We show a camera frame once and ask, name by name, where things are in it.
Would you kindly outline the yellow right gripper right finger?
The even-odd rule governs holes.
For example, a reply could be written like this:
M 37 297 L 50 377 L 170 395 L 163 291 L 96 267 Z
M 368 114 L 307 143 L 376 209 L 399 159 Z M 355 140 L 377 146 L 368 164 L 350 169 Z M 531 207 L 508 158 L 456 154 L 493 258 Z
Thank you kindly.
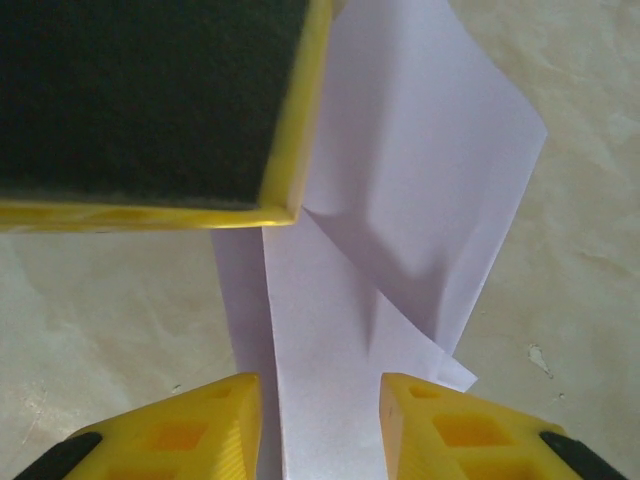
M 618 480 L 618 471 L 537 417 L 407 374 L 381 377 L 389 480 Z

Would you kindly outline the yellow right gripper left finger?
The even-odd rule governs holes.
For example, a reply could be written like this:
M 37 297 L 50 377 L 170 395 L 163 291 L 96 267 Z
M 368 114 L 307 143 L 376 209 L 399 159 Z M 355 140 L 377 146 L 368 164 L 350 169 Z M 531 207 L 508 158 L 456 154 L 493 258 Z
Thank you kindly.
M 236 374 L 89 425 L 29 467 L 29 480 L 256 480 L 258 374 Z

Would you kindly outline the purple paper sheet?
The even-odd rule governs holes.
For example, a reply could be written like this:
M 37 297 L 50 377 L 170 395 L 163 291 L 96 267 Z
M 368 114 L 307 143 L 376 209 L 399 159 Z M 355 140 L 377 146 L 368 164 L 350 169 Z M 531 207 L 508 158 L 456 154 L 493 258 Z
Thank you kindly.
M 297 221 L 212 234 L 257 480 L 386 480 L 382 375 L 474 383 L 453 352 L 546 135 L 448 0 L 346 0 Z

